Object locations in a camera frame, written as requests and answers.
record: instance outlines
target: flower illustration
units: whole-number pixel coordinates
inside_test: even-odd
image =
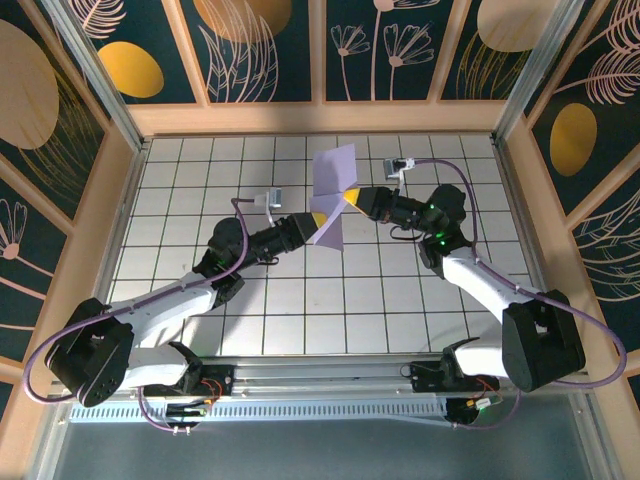
[[[378,13],[376,15],[376,25],[373,31],[373,49],[371,53],[371,100],[376,99],[376,52],[378,47],[378,30],[380,29],[380,16],[382,15],[382,12],[433,7],[438,3],[440,3],[440,0],[373,0],[373,6],[376,7]]]
[[[384,46],[389,56],[389,65],[391,65],[389,100],[393,100],[393,80],[396,68],[433,60],[433,48],[428,48],[431,43],[429,27],[429,24],[422,28],[407,25],[402,30],[400,37],[398,37],[397,23],[384,27]]]
[[[26,226],[27,207],[20,202],[16,202],[12,211],[9,202],[4,198],[0,199],[0,260],[18,260],[37,272],[53,277],[53,273],[34,265],[20,256],[20,242],[24,236]],[[0,283],[40,300],[45,299],[45,295],[6,278],[0,277]]]
[[[347,72],[344,68],[344,57],[364,53],[371,49],[371,44],[369,42],[365,42],[366,35],[362,30],[362,25],[359,27],[353,27],[350,25],[345,27],[344,30],[342,30],[340,25],[336,25],[331,28],[331,38],[333,39],[333,44],[338,50],[338,55],[340,55],[344,91],[347,94],[347,100],[351,101],[351,94],[349,93],[349,85],[347,83]]]

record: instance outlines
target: white line drawing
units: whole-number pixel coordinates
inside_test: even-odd
[[[598,300],[640,297],[640,191],[618,208],[584,220],[574,237],[589,278],[600,286]],[[597,258],[588,258],[593,249]]]
[[[256,18],[246,1],[248,25],[236,2],[221,0],[220,3],[227,21],[213,2],[203,3],[209,16],[207,23],[220,28],[220,35],[211,35],[198,27],[209,50],[207,90],[214,102],[256,102],[265,94],[268,95],[266,101],[270,102],[278,87],[278,52],[269,25],[264,18]],[[242,41],[225,40],[223,36]]]
[[[640,0],[619,0],[609,26],[587,42],[578,54],[606,36],[611,51],[600,56],[587,78],[563,85],[562,92],[585,85],[592,103],[624,105],[640,87]]]
[[[427,48],[431,43],[428,30],[431,24],[424,27],[407,25],[398,37],[398,24],[384,27],[384,46],[391,65],[391,83],[389,85],[389,100],[393,100],[393,81],[396,68],[405,65],[417,65],[433,60],[433,48]]]
[[[376,53],[382,12],[432,7],[438,3],[440,3],[440,0],[373,0],[373,5],[378,10],[378,13],[376,14],[376,24],[373,30],[373,49],[371,51],[371,100],[376,99]]]
[[[9,202],[4,198],[0,199],[0,260],[17,260],[43,275],[53,277],[53,273],[34,265],[20,256],[20,242],[24,236],[26,226],[27,207],[20,202],[16,202],[12,211],[9,207]],[[0,283],[39,300],[46,298],[46,295],[42,293],[3,277],[0,277]]]
[[[338,50],[338,55],[340,55],[344,91],[347,94],[347,101],[350,102],[351,94],[349,92],[349,84],[347,82],[347,72],[344,68],[344,58],[349,55],[357,55],[359,53],[369,51],[371,49],[371,44],[369,42],[365,42],[366,35],[362,30],[362,25],[359,27],[348,26],[345,27],[344,30],[340,25],[331,27],[331,39]]]
[[[69,0],[87,36],[106,39],[127,15],[124,0]]]

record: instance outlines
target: white tiled floor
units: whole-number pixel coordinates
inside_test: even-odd
[[[486,135],[344,135],[154,140],[114,278],[111,300],[181,277],[197,263],[229,202],[283,188],[281,214],[304,211],[314,152],[354,143],[360,185],[391,185],[388,156],[444,158],[473,183],[480,210],[478,250],[530,283],[500,172]],[[447,167],[420,166],[405,192],[427,200],[438,183],[461,186]],[[266,228],[243,206],[250,232]],[[362,354],[439,351],[498,323],[475,299],[427,270],[413,243],[393,240],[350,208],[344,253],[306,246],[275,266],[242,272],[245,286],[226,306],[184,322],[178,335],[199,355]],[[471,219],[463,223],[471,234]]]

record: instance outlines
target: yellow circle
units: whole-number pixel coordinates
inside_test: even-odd
[[[51,63],[29,35],[0,20],[0,138],[39,148],[58,122],[58,84]]]
[[[160,65],[133,43],[109,43],[98,51],[98,56],[116,88],[126,95],[149,98],[164,87]]]
[[[598,136],[593,112],[580,103],[564,107],[551,129],[551,164],[560,175],[570,177],[585,166]]]
[[[250,38],[249,5],[256,20],[264,18],[275,37],[291,18],[291,0],[194,0],[204,23],[216,35],[232,42],[246,43]]]
[[[557,0],[482,0],[478,35],[499,52],[524,52],[536,46]]]

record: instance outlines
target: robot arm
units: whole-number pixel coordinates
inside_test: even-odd
[[[441,185],[427,202],[420,202],[400,195],[399,189],[369,187],[349,190],[345,199],[376,222],[424,233],[419,243],[423,264],[476,298],[502,324],[498,338],[471,339],[445,349],[443,361],[450,362],[449,372],[508,377],[530,392],[584,367],[571,314],[513,291],[478,264],[471,242],[460,231],[466,217],[463,192]],[[482,263],[497,270],[486,260]],[[555,290],[543,295],[569,303]]]
[[[278,255],[303,246],[325,218],[294,213],[249,236],[248,252],[237,271],[212,283],[189,286],[229,269],[242,251],[242,228],[236,218],[219,222],[209,248],[193,271],[159,290],[105,306],[97,299],[82,302],[67,323],[70,326],[105,311],[136,305],[128,313],[84,327],[55,342],[45,358],[47,367],[71,390],[80,403],[102,403],[118,389],[167,385],[188,393],[199,384],[198,357],[179,342],[154,348],[134,348],[159,330],[186,317],[215,309],[244,285],[238,271],[269,263]],[[153,302],[160,293],[165,296]]]

